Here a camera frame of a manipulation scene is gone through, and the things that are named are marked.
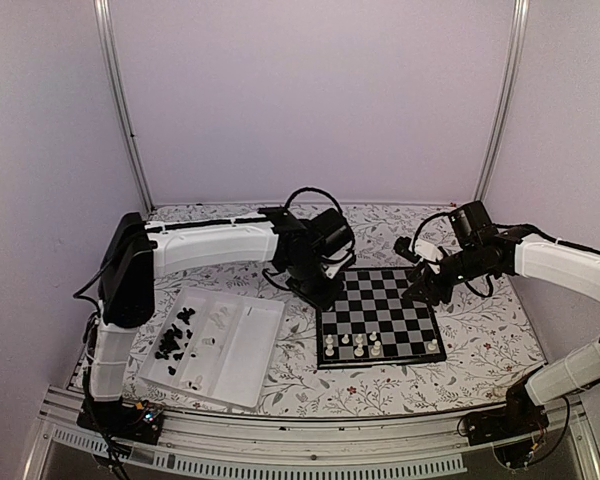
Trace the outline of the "white chess king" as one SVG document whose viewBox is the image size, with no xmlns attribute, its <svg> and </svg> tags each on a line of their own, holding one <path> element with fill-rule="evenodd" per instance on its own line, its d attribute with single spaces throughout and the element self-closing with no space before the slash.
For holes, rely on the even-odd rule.
<svg viewBox="0 0 600 480">
<path fill-rule="evenodd" d="M 382 354 L 382 344 L 379 340 L 376 340 L 370 348 L 370 355 L 372 357 L 379 357 Z"/>
</svg>

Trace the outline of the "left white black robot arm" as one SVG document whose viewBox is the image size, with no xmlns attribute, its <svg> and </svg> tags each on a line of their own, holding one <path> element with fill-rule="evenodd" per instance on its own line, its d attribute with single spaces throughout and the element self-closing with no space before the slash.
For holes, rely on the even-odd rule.
<svg viewBox="0 0 600 480">
<path fill-rule="evenodd" d="M 355 262 L 353 230 L 341 208 L 309 219 L 286 206 L 233 218 L 149 222 L 120 220 L 97 273 L 73 297 L 94 306 L 96 332 L 86 373 L 91 419 L 108 434 L 128 426 L 123 376 L 137 330 L 154 314 L 154 282 L 199 267 L 269 263 L 287 275 L 285 289 L 311 306 L 331 307 L 342 289 L 338 274 Z"/>
</svg>

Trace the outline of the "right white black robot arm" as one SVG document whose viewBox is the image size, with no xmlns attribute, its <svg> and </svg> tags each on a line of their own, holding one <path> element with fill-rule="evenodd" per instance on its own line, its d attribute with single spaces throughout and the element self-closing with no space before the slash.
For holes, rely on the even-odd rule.
<svg viewBox="0 0 600 480">
<path fill-rule="evenodd" d="M 415 266 L 405 297 L 431 306 L 447 304 L 457 285 L 507 275 L 545 281 L 600 303 L 600 251 L 554 238 L 531 224 L 496 224 L 481 201 L 443 216 L 458 252 L 448 254 L 418 234 L 394 244 L 395 253 Z M 517 436 L 534 422 L 535 408 L 599 382 L 600 337 L 511 386 L 497 427 L 504 435 Z"/>
</svg>

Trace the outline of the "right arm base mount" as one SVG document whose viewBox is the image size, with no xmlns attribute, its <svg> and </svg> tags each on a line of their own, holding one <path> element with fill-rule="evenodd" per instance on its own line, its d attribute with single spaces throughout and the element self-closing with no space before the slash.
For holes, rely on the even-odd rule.
<svg viewBox="0 0 600 480">
<path fill-rule="evenodd" d="M 544 408 L 531 405 L 472 411 L 459 420 L 456 430 L 470 446 L 490 444 L 502 466 L 521 469 L 535 460 L 548 427 Z"/>
</svg>

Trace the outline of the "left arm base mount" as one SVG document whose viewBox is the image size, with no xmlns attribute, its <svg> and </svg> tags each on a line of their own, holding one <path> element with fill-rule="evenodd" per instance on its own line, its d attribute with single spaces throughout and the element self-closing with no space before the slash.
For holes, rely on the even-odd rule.
<svg viewBox="0 0 600 480">
<path fill-rule="evenodd" d="M 110 402 L 83 401 L 77 425 L 115 439 L 157 445 L 164 417 L 161 405 L 148 401 L 125 404 L 121 399 Z"/>
</svg>

